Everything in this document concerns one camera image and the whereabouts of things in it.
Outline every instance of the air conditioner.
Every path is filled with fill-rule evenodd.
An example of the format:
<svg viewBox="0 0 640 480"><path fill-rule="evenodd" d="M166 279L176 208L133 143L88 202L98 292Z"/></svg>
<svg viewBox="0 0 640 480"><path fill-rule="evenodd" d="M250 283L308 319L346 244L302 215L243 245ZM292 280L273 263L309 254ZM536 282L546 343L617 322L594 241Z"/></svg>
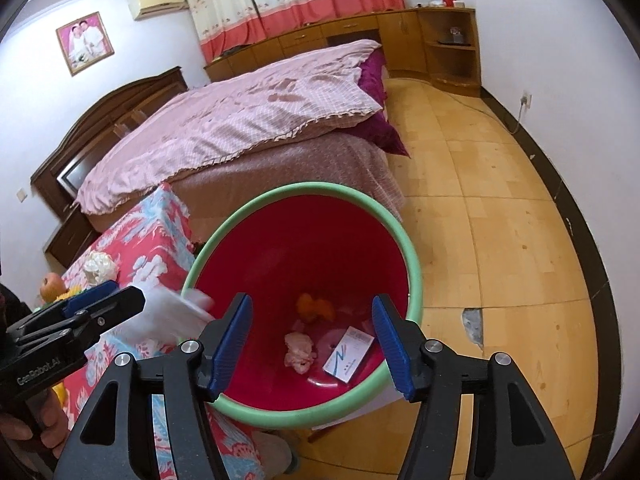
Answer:
<svg viewBox="0 0 640 480"><path fill-rule="evenodd" d="M188 8L189 4L186 0L134 0L129 4L134 20L142 20Z"/></svg>

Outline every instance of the trash can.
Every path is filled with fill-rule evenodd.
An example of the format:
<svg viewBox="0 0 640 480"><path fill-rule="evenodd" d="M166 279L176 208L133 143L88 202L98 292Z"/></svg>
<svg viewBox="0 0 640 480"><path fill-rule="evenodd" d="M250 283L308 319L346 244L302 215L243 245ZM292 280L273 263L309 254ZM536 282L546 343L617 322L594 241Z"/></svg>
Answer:
<svg viewBox="0 0 640 480"><path fill-rule="evenodd" d="M327 424L390 383L375 341L348 384L322 370L349 326L374 334L375 295L388 294L407 319L422 319L420 263L398 220L369 196L324 182L280 187L241 207L200 252L187 288L212 297L216 317L237 292L253 298L254 323L215 407L258 428ZM296 301L305 293L330 301L335 320L301 325ZM301 326L318 354L303 375L284 365L284 336Z"/></svg>

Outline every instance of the wooden headboard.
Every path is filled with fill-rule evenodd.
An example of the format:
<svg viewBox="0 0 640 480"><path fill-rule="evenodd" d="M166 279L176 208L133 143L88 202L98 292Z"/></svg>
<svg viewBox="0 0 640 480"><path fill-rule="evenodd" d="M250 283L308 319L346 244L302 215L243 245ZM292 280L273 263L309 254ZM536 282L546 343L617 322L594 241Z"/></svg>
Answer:
<svg viewBox="0 0 640 480"><path fill-rule="evenodd" d="M180 67L128 83L105 95L74 124L31 176L31 185L60 220L72 209L93 167L120 139L187 90Z"/></svg>

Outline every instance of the blue gripper pad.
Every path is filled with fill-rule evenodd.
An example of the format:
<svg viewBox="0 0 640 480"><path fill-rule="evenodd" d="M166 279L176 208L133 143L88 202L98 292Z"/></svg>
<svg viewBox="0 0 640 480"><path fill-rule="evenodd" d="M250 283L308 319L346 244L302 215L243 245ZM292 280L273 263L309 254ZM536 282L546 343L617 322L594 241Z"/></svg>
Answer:
<svg viewBox="0 0 640 480"><path fill-rule="evenodd" d="M386 295L384 298L376 296L373 299L372 318L376 336L382 346L382 353L385 355L396 390L402 393L406 400L412 400L416 388L412 380L411 358L398 333L398 329L402 327L401 324L408 322L400 317L391 299Z"/></svg>
<svg viewBox="0 0 640 480"><path fill-rule="evenodd" d="M231 382L253 320L254 302L249 295L245 295L213 355L209 391L216 397Z"/></svg>
<svg viewBox="0 0 640 480"><path fill-rule="evenodd" d="M97 301L103 300L107 296L110 296L116 290L118 290L118 283L113 280L109 280L107 282L101 283L100 285L96 285L92 288L88 288L86 291L69 298L66 302L66 305L62 308L62 315L69 319L76 312L91 306Z"/></svg>

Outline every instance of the bedside cabinet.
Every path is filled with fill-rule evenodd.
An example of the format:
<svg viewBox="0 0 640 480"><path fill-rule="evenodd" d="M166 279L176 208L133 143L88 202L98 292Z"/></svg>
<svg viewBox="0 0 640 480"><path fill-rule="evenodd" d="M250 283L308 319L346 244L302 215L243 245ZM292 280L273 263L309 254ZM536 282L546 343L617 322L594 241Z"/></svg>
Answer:
<svg viewBox="0 0 640 480"><path fill-rule="evenodd" d="M53 256L65 269L94 243L100 234L76 204L60 227L51 235L44 252Z"/></svg>

